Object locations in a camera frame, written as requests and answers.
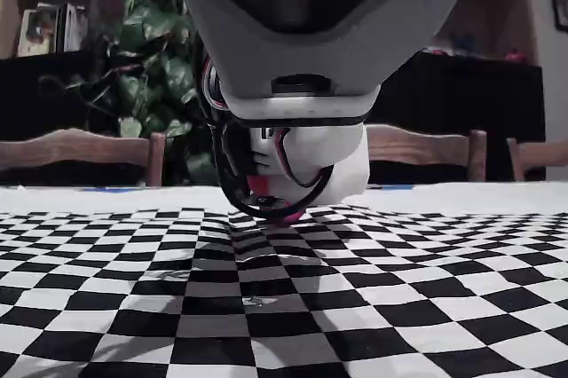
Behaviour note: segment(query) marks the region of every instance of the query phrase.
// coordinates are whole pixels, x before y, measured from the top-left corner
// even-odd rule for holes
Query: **book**
[[[20,29],[18,57],[39,56],[57,50],[58,7],[25,10]]]

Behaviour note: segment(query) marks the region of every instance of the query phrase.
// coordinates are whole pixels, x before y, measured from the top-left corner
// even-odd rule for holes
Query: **dark cabinet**
[[[546,138],[542,72],[540,67],[504,61],[418,53],[383,84],[368,122],[429,134],[467,135],[470,130],[485,130],[487,180],[510,181],[506,139]],[[453,170],[438,167],[432,172],[426,177],[431,181],[416,182],[455,179]],[[545,176],[542,169],[527,177],[538,180]]]

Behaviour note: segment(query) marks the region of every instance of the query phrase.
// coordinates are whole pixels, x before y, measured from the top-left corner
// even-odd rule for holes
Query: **green leaves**
[[[188,154],[185,158],[185,165],[194,184],[218,185],[217,173],[210,153]]]
[[[162,56],[162,66],[171,97],[182,105],[187,104],[196,96],[191,65],[178,57]]]

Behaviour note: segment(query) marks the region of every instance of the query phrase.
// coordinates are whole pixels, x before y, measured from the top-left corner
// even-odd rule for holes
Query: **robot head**
[[[455,2],[187,0],[215,70],[208,85],[249,127],[362,122]]]

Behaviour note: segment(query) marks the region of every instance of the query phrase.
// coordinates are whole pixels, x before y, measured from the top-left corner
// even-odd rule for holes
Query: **black cable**
[[[286,172],[287,177],[290,178],[294,183],[296,183],[300,187],[302,187],[304,189],[310,189],[318,183],[318,180],[320,180],[320,176],[319,175],[316,176],[310,183],[307,183],[307,184],[302,183],[298,179],[298,177],[296,177],[296,175],[294,174],[294,171],[292,170],[292,167],[290,166],[290,161],[288,160],[288,155],[286,154],[286,147],[284,147],[284,139],[286,138],[286,136],[289,133],[290,133],[290,128],[286,128],[286,129],[282,130],[281,134],[276,136],[277,137],[277,140],[276,140],[277,152],[276,152],[276,154],[280,158],[280,163],[284,167],[284,171]]]
[[[222,151],[222,144],[221,144],[221,137],[222,137],[223,128],[217,127],[216,129],[212,129],[213,132],[213,148],[215,153],[215,162],[217,165],[217,175],[219,177],[219,183],[221,184],[221,188],[223,189],[223,193],[225,194],[226,198],[231,202],[231,204],[237,208],[240,212],[247,214],[248,216],[256,217],[256,218],[263,218],[267,220],[274,220],[274,219],[282,219],[286,217],[293,216],[298,212],[306,209],[309,207],[317,198],[320,196],[323,191],[327,187],[327,183],[331,179],[331,175],[333,174],[334,167],[327,167],[321,170],[319,173],[319,181],[313,187],[313,190],[305,196],[303,199],[291,205],[289,207],[285,207],[282,209],[272,209],[272,210],[262,210],[262,209],[254,209],[247,205],[243,200],[239,199],[236,195],[235,190],[235,182],[232,181],[226,175],[227,169],[227,159],[225,157],[225,153]]]

